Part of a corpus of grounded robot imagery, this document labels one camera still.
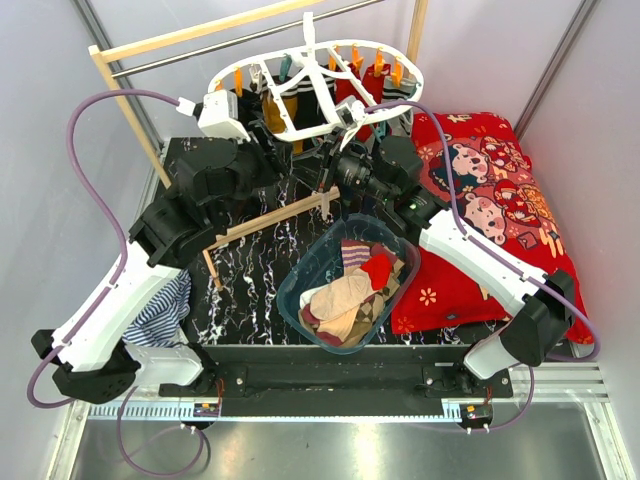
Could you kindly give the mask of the white oval clip hanger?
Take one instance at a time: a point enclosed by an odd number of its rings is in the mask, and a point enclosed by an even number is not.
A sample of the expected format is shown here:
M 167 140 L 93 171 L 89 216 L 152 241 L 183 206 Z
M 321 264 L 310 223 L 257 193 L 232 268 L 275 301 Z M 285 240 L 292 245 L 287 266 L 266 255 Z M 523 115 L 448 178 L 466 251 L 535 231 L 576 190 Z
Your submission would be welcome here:
M 315 39 L 313 17 L 310 12 L 303 15 L 304 45 L 242 59 L 216 74 L 209 84 L 208 93 L 224 89 L 234 92 L 239 100 L 243 87 L 242 74 L 249 73 L 258 87 L 258 92 L 270 93 L 276 101 L 286 129 L 283 133 L 274 135 L 289 143 L 320 137 L 335 128 L 343 128 L 336 107 L 345 99 L 351 100 L 355 97 L 351 95 L 336 104 L 337 79 L 351 81 L 366 101 L 364 106 L 367 119 L 363 126 L 381 124 L 407 114 L 407 103 L 418 101 L 424 88 L 424 76 L 418 67 L 399 50 L 385 44 L 364 40 L 318 42 Z M 364 89 L 361 80 L 350 68 L 350 65 L 354 65 L 356 69 L 360 67 L 363 61 L 359 55 L 361 48 L 370 49 L 375 53 L 376 75 L 380 74 L 385 63 L 391 65 L 390 74 L 385 80 L 389 80 L 395 90 L 408 89 L 401 97 L 390 102 L 386 102 L 382 97 L 381 102 L 377 103 Z M 283 96 L 303 93 L 309 93 L 316 100 L 320 123 L 315 126 L 299 127 L 290 119 L 282 103 Z

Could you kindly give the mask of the beige sock with red cuff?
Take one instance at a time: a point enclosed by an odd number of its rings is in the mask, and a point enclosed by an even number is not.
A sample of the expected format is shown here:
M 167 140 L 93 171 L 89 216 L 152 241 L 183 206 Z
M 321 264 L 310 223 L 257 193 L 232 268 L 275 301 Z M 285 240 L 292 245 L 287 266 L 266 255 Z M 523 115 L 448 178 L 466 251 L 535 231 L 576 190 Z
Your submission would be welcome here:
M 330 213 L 330 202 L 331 202 L 331 190 L 327 190 L 323 192 L 320 196 L 321 199 L 321 217 L 323 221 L 328 220 L 328 216 Z

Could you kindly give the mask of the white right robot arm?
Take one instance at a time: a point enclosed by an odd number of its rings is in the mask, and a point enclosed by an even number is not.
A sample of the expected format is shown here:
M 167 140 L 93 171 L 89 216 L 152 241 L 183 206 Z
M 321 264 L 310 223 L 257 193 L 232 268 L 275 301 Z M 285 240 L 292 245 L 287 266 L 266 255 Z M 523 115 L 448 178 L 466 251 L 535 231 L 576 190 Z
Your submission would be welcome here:
M 336 130 L 319 145 L 311 185 L 319 192 L 349 187 L 377 200 L 378 215 L 395 233 L 452 264 L 488 289 L 510 321 L 478 341 L 454 371 L 466 396 L 486 389 L 508 367 L 539 366 L 584 314 L 576 307 L 575 283 L 563 270 L 547 273 L 506 252 L 494 234 L 481 232 L 478 219 L 444 201 L 419 182 L 422 161 L 406 137 L 386 137 L 371 156 Z

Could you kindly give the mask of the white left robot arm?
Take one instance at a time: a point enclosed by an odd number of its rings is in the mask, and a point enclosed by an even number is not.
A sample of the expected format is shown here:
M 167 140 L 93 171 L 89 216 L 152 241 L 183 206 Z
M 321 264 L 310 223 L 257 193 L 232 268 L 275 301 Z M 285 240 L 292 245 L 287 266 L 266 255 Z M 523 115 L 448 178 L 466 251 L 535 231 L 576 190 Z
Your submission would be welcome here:
M 175 162 L 172 184 L 121 233 L 114 269 L 56 330 L 39 330 L 32 345 L 67 402 L 103 404 L 132 387 L 175 385 L 196 396 L 215 386 L 216 372 L 193 344 L 127 343 L 125 330 L 147 303 L 204 249 L 226 233 L 229 208 L 291 170 L 293 146 L 271 133 L 248 141 L 206 138 Z

